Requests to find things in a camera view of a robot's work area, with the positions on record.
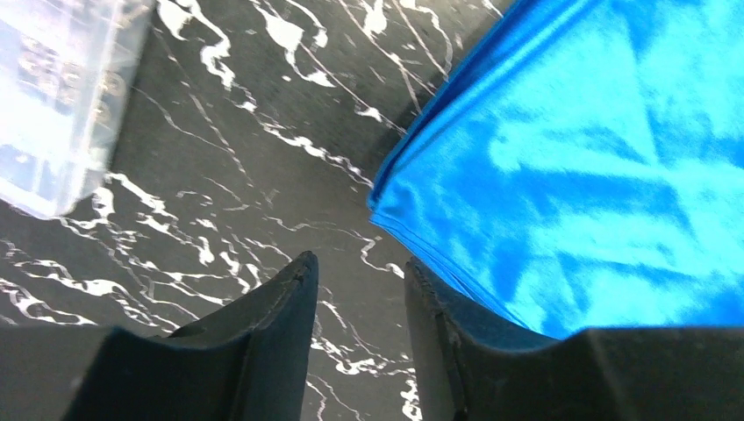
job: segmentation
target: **fabric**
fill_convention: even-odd
[[[371,221],[558,339],[744,325],[744,0],[522,0],[383,164]]]

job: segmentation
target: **marble pattern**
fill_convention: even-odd
[[[321,263],[303,419],[420,420],[376,166],[506,1],[159,0],[105,185],[0,205],[0,324],[171,332]]]

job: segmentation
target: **black marble surface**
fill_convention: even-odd
[[[508,0],[159,0],[105,185],[0,203],[0,323],[173,331],[320,258],[303,419],[421,419],[375,171]]]

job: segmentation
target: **blue cloth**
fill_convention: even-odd
[[[744,325],[744,0],[522,0],[389,156],[380,225],[558,339]]]

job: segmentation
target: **plastic container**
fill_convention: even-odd
[[[0,0],[0,198],[36,218],[104,179],[154,0]]]

